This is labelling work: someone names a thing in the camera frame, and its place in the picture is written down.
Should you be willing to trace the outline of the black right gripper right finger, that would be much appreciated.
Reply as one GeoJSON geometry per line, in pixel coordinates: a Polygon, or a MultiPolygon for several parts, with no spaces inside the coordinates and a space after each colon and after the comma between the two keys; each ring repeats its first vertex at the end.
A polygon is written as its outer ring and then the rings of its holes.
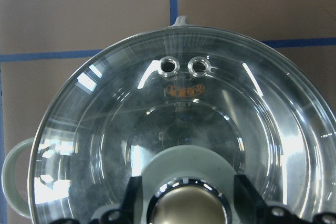
{"type": "Polygon", "coordinates": [[[266,202],[246,175],[234,176],[234,208],[241,223],[335,223],[334,212],[305,220],[277,202],[266,202]]]}

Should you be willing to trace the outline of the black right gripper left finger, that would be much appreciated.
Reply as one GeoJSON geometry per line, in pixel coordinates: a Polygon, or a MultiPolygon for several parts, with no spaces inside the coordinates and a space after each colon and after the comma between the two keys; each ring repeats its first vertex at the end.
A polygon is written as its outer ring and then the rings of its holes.
{"type": "Polygon", "coordinates": [[[61,217],[52,223],[140,223],[143,211],[143,177],[129,178],[119,202],[110,202],[101,185],[93,185],[80,197],[74,217],[61,217]]]}

